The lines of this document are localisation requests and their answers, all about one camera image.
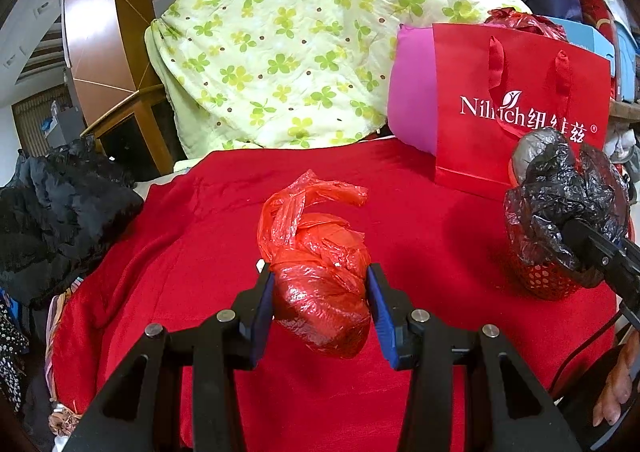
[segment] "pink pillow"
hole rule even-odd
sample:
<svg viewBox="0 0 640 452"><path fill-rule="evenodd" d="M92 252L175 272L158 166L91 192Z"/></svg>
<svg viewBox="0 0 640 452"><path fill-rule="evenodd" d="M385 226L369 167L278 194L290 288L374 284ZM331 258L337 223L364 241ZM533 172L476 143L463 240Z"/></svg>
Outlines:
<svg viewBox="0 0 640 452"><path fill-rule="evenodd" d="M400 25L386 114L399 140L435 156L438 91L432 28Z"/></svg>

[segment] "finger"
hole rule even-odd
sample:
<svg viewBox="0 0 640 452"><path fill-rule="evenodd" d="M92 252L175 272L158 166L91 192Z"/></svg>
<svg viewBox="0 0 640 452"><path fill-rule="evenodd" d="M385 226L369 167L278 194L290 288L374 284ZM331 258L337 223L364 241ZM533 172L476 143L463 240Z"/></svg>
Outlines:
<svg viewBox="0 0 640 452"><path fill-rule="evenodd" d="M620 404L613 394L613 389L607 385L602 391L602 413L607 423L614 425L620 418Z"/></svg>
<svg viewBox="0 0 640 452"><path fill-rule="evenodd" d="M638 337L638 331L634 331L629 340L626 342L625 347L620 353L625 361L627 369L630 369L633 363L636 361L638 354L640 353L640 338Z"/></svg>
<svg viewBox="0 0 640 452"><path fill-rule="evenodd" d="M598 398L598 401L596 402L596 406L593 407L593 426L594 427L597 427L599 424L601 424L602 420L604 419L604 413L602 411L602 401L600 400L601 398L602 398L602 395L600 395L600 398Z"/></svg>
<svg viewBox="0 0 640 452"><path fill-rule="evenodd" d="M633 384L629 376L629 370L626 368L624 361L618 362L613 370L609 373L607 379L607 387L610 387L613 395L618 403L626 403L631 397Z"/></svg>

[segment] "red blanket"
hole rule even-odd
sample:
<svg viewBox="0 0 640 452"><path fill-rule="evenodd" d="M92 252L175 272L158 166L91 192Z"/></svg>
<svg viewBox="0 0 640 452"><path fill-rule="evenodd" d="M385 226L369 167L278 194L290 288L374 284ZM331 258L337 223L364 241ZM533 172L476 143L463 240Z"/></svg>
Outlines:
<svg viewBox="0 0 640 452"><path fill-rule="evenodd" d="M569 352L612 316L614 295L602 286L562 302L532 297L509 279L502 204L434 185L433 167L431 156L381 140L215 152L172 183L153 186L142 213L65 307L53 354L60 401L84 412L150 322L171 331L194 326L250 288L260 208L309 168L369 189L361 208L325 203L310 210L364 232L393 287L449 324L497 324L548 385ZM610 344L610 334L601 338L574 370ZM257 370L236 377L250 451L396 448L409 374L389 368L373 330L359 356L337 360L274 324ZM190 444L191 371L184 380L181 435ZM462 435L455 427L456 450Z"/></svg>

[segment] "red mesh basket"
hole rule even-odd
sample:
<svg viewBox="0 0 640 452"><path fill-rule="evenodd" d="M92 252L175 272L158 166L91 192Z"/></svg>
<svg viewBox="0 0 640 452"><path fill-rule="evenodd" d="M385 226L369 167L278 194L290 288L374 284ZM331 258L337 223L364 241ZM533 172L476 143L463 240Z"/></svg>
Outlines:
<svg viewBox="0 0 640 452"><path fill-rule="evenodd" d="M518 186L511 160L508 165L509 179L511 184ZM629 228L626 236L636 242L636 231L631 218L629 218ZM544 300L562 300L578 291L582 286L572 280L573 272L561 264L545 262L529 266L524 264L513 252L509 254L511 267L521 285L536 297Z"/></svg>

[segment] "paper bag handle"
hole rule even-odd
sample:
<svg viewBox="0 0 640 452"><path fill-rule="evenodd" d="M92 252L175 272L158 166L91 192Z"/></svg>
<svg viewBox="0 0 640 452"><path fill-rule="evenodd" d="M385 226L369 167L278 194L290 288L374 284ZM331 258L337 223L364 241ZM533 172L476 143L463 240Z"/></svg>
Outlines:
<svg viewBox="0 0 640 452"><path fill-rule="evenodd" d="M489 94L494 103L495 119L503 130L521 138L529 132L528 128L521 127L517 124L510 124L500 117L498 111L504 106L503 99L506 94L505 85L502 82L504 76L504 47L502 43L493 35L489 39ZM555 114L556 118L566 118L569 112L569 98L572 86L572 70L569 57L564 50L560 50L554 60L554 69L556 73L556 99L555 111L547 111Z"/></svg>

